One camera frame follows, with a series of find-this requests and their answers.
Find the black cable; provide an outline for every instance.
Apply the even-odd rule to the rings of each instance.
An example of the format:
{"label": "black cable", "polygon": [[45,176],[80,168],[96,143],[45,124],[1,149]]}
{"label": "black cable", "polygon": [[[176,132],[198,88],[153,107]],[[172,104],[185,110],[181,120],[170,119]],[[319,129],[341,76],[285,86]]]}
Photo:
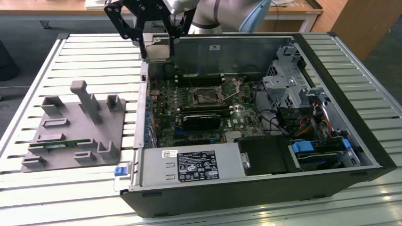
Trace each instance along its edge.
{"label": "black cable", "polygon": [[260,75],[261,75],[261,77],[264,76],[264,73],[263,73],[263,71],[261,70],[259,70],[257,69],[257,67],[255,66],[255,65],[244,65],[244,67],[243,68],[247,68],[247,67],[252,67],[259,73],[260,73]]}
{"label": "black cable", "polygon": [[268,120],[261,114],[259,114],[259,116],[263,118],[263,120],[265,120],[271,125],[273,125],[279,129],[279,131],[283,133],[284,136],[292,137],[289,133],[284,130],[284,128],[281,128],[276,123]]}
{"label": "black cable", "polygon": [[275,20],[275,25],[273,25],[273,32],[275,32],[275,30],[276,30],[276,24],[277,24],[277,20],[279,20],[279,11],[277,11],[277,5],[276,5],[276,3],[273,3],[275,4],[275,9],[276,9],[276,20]]}

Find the black label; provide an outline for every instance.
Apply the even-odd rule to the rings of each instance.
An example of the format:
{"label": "black label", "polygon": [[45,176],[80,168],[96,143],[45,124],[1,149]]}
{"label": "black label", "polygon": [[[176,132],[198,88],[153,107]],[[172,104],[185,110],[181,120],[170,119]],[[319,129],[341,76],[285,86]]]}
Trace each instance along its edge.
{"label": "black label", "polygon": [[218,179],[214,151],[177,153],[178,181]]}

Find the gray floor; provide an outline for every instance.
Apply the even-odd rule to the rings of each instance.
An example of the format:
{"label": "gray floor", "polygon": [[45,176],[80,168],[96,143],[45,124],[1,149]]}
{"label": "gray floor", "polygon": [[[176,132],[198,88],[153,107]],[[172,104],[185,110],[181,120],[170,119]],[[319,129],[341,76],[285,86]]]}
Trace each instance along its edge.
{"label": "gray floor", "polygon": [[[42,29],[38,22],[0,21],[0,40],[2,41],[17,66],[19,74],[0,87],[29,86],[52,48],[58,33],[116,33],[109,21],[53,21],[50,29]],[[364,61],[385,89],[402,103],[402,18],[391,32],[384,35],[376,48]],[[27,89],[0,89],[0,136],[2,135]]]}

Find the white label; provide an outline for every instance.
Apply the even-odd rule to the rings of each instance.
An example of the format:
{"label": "white label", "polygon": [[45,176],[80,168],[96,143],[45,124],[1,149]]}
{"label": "white label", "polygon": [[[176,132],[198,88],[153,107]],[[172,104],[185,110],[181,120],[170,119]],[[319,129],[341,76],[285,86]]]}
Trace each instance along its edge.
{"label": "white label", "polygon": [[61,148],[61,147],[65,147],[65,145],[49,145],[49,146],[45,146],[45,148],[48,148],[48,149]]}
{"label": "white label", "polygon": [[161,151],[161,157],[162,158],[169,158],[169,157],[176,157],[177,156],[177,150],[164,150]]}
{"label": "white label", "polygon": [[220,50],[220,46],[209,46],[209,51]]}
{"label": "white label", "polygon": [[217,171],[205,172],[205,175],[216,175],[216,174],[217,174]]}

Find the cable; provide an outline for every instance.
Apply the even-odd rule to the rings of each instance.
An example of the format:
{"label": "cable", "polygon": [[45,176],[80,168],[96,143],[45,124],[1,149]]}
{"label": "cable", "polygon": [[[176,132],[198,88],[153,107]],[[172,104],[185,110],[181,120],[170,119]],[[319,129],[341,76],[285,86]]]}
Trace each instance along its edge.
{"label": "cable", "polygon": [[264,77],[264,73],[261,72],[261,70],[257,69],[257,67],[255,65],[244,65],[243,68],[247,68],[247,67],[252,67],[260,73],[261,77]]}
{"label": "cable", "polygon": [[328,137],[332,138],[332,135],[331,135],[331,132],[329,132],[331,131],[331,121],[328,120],[328,113],[327,113],[327,111],[325,111],[325,109],[321,105],[319,107],[320,107],[320,110],[324,113],[324,117],[328,121]]}
{"label": "cable", "polygon": [[280,130],[280,132],[283,133],[284,136],[291,137],[291,134],[284,130],[284,128],[281,128],[276,123],[273,123],[271,120],[268,120],[260,113],[257,113],[257,114],[263,118],[263,120],[267,121],[267,123],[269,125],[273,125]]}
{"label": "cable", "polygon": [[30,86],[3,86],[0,89],[10,89],[10,88],[30,88]]}
{"label": "cable", "polygon": [[279,20],[279,11],[277,11],[277,5],[276,5],[276,3],[273,3],[275,4],[275,9],[276,9],[276,20],[275,20],[275,25],[273,25],[273,32],[275,32],[275,30],[276,30],[276,24],[277,24],[277,20]]}

